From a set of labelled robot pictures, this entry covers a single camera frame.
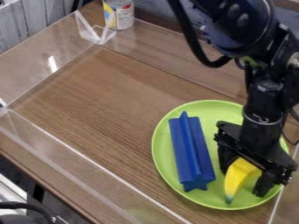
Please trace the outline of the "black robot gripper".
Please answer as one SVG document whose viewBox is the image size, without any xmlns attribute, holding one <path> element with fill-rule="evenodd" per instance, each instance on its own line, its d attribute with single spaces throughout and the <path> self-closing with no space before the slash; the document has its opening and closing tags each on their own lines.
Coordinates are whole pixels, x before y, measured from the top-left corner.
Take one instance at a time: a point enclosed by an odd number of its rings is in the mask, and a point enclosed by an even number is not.
<svg viewBox="0 0 299 224">
<path fill-rule="evenodd" d="M 214 139 L 218 143 L 219 168 L 226 174 L 235 160 L 246 159 L 262 171 L 253 193 L 265 197 L 275 185 L 287 185 L 298 169 L 298 163 L 281 144 L 287 111 L 261 116 L 243 109 L 242 114 L 242 124 L 227 121 L 217 123 Z"/>
</svg>

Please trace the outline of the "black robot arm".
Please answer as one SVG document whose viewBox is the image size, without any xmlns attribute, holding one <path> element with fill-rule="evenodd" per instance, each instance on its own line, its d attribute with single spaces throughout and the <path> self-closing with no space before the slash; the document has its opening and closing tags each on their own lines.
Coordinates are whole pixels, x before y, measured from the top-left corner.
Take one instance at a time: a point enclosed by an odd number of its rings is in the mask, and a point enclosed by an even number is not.
<svg viewBox="0 0 299 224">
<path fill-rule="evenodd" d="M 299 105 L 299 37 L 277 17 L 271 0 L 190 1 L 203 18 L 207 40 L 222 53 L 218 59 L 209 59 L 181 0 L 167 0 L 195 57 L 213 68 L 235 61 L 246 72 L 243 122 L 217 124 L 219 167 L 227 172 L 237 159 L 245 158 L 259 168 L 253 193 L 262 197 L 291 180 L 298 169 L 281 137 Z"/>
</svg>

